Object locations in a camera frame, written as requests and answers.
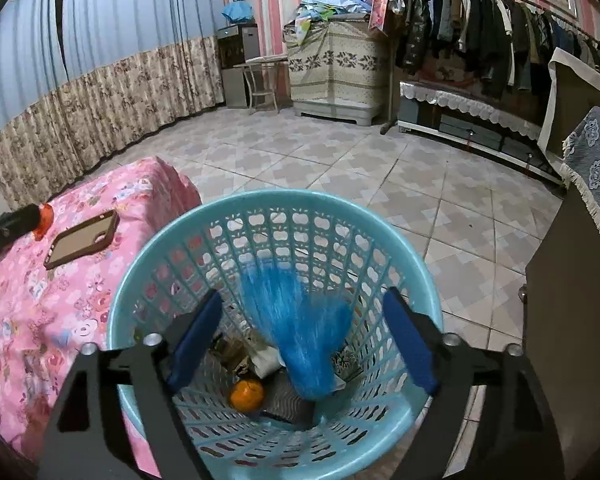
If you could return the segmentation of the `orange mandarin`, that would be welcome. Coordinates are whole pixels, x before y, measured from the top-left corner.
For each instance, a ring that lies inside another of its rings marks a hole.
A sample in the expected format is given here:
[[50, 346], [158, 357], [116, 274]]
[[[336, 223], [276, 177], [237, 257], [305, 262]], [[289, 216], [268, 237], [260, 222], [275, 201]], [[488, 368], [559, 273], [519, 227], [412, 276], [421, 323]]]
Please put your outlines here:
[[40, 205], [40, 222], [38, 226], [33, 230], [34, 239], [39, 242], [48, 232], [54, 222], [54, 211], [50, 204], [45, 203]]
[[265, 391], [257, 379], [241, 379], [230, 389], [228, 402], [236, 411], [252, 414], [260, 410], [264, 402]]

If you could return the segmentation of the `patterned snack wrapper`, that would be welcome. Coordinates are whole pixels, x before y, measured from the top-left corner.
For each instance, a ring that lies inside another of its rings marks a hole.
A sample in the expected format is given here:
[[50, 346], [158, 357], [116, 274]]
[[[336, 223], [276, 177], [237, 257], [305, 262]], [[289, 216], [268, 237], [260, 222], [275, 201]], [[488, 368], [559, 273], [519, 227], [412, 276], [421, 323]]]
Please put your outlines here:
[[358, 355], [348, 344], [332, 355], [332, 367], [335, 375], [344, 382], [357, 378], [363, 371]]

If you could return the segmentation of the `grey tissue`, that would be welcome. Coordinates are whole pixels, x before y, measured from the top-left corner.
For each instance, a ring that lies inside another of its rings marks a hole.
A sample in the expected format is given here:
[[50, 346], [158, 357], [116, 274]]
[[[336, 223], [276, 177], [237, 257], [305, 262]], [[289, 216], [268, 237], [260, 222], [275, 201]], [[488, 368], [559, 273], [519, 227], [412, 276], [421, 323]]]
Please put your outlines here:
[[285, 366], [277, 348], [269, 344], [257, 344], [249, 350], [253, 373], [260, 379], [268, 377]]

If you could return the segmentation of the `blue shiny wrapper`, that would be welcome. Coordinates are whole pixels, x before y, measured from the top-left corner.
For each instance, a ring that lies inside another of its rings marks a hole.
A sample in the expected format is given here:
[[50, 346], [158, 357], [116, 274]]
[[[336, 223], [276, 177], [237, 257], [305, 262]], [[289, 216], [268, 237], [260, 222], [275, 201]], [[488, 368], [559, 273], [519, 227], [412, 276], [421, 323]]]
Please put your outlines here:
[[332, 357], [346, 342], [350, 304], [334, 294], [310, 292], [296, 270], [271, 260], [245, 266], [240, 287], [246, 318], [277, 348], [298, 395], [317, 401], [332, 394], [337, 385]]

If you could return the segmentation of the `brown wrapper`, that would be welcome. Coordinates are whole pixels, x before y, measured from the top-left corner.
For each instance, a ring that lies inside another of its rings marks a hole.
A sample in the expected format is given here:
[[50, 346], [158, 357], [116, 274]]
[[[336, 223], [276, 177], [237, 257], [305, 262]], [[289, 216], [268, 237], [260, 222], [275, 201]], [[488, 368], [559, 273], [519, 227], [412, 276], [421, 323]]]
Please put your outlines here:
[[238, 377], [250, 372], [251, 358], [247, 346], [239, 339], [227, 339], [220, 335], [215, 339], [212, 353], [230, 374]]

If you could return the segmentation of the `pink floral table cloth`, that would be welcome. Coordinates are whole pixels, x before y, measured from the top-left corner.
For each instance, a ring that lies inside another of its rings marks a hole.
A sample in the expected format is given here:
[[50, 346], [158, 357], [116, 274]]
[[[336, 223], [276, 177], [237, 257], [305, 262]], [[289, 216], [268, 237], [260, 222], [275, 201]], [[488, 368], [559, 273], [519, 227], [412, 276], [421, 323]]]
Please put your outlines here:
[[[158, 157], [118, 167], [54, 198], [54, 222], [37, 242], [0, 256], [0, 436], [36, 463], [62, 383], [82, 344], [105, 343], [109, 308], [135, 256], [164, 226], [199, 206], [189, 177]], [[43, 266], [56, 236], [110, 210], [120, 221], [97, 254]]]

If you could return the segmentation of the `brown phone case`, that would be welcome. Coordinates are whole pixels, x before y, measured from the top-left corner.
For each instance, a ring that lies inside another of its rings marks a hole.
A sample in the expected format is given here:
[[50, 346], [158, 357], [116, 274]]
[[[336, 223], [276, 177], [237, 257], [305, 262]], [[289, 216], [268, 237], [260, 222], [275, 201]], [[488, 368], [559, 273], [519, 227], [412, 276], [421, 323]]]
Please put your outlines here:
[[53, 270], [76, 259], [101, 252], [114, 240], [119, 221], [119, 215], [113, 209], [58, 234], [50, 244], [44, 268]]

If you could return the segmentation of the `dark brown cabinet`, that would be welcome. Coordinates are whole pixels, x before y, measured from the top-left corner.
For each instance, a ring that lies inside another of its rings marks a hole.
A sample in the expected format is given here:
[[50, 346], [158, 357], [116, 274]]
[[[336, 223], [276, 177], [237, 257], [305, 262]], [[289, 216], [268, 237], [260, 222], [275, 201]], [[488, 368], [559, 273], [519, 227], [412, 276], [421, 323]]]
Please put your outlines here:
[[556, 51], [539, 147], [566, 196], [526, 267], [524, 348], [550, 404], [569, 479], [600, 479], [600, 234], [576, 186], [560, 174], [562, 141], [594, 106], [600, 75]]

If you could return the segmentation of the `blue and floral curtain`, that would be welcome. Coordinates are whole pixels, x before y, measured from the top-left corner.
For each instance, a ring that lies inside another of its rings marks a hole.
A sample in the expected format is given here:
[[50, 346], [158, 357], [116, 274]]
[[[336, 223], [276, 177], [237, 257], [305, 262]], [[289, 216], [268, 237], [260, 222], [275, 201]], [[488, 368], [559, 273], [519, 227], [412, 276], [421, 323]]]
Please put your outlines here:
[[148, 133], [221, 104], [223, 0], [6, 0], [0, 193], [48, 200]]

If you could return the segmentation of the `blue patterned fringed cloth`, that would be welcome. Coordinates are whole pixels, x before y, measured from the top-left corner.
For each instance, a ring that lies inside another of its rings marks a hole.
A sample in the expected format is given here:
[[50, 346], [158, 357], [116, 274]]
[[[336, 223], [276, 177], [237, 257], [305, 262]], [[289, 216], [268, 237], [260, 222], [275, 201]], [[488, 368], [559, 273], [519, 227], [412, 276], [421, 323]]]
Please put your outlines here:
[[562, 141], [560, 174], [580, 193], [600, 234], [600, 107], [594, 106]]

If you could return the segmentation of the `small metal stool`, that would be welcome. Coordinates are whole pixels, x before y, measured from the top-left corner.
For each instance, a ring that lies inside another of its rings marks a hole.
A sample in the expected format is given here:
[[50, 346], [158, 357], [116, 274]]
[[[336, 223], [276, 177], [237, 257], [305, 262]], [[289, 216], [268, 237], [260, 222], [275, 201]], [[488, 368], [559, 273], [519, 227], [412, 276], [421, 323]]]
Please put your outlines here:
[[280, 69], [288, 63], [288, 55], [273, 54], [250, 58], [238, 64], [248, 89], [248, 112], [254, 114], [260, 108], [272, 106], [279, 112], [278, 80]]

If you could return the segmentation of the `low tv stand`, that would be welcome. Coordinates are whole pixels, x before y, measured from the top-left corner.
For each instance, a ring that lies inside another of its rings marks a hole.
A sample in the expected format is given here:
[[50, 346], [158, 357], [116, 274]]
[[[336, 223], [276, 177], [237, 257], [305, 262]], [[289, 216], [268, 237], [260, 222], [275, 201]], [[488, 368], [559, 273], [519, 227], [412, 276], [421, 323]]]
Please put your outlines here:
[[402, 81], [396, 125], [511, 166], [528, 176], [562, 183], [539, 147], [540, 127], [489, 103]]

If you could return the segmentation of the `blue covered potted plant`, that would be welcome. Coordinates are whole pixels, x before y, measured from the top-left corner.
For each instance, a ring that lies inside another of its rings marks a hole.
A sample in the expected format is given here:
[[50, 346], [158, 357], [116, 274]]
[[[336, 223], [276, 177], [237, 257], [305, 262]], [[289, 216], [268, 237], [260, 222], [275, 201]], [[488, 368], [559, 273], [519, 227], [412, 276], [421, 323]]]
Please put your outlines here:
[[230, 0], [224, 6], [222, 15], [230, 24], [245, 24], [254, 21], [253, 8], [247, 0]]

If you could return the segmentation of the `cloth covered chest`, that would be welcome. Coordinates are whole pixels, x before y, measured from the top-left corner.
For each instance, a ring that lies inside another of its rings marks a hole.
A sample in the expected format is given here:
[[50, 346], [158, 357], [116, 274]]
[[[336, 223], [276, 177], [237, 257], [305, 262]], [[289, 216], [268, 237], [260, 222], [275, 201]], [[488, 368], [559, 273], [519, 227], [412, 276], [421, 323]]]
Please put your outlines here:
[[364, 14], [310, 21], [299, 39], [290, 22], [283, 29], [290, 98], [298, 115], [370, 126], [384, 114], [389, 94], [389, 43], [368, 27]]

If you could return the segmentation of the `pile of folded clothes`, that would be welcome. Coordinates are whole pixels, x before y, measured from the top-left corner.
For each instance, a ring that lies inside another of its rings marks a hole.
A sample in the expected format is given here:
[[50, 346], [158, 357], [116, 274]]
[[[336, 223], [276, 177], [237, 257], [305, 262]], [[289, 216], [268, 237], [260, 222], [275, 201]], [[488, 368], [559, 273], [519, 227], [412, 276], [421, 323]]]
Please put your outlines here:
[[302, 44], [314, 22], [340, 14], [370, 14], [370, 0], [302, 0], [289, 21], [296, 44]]

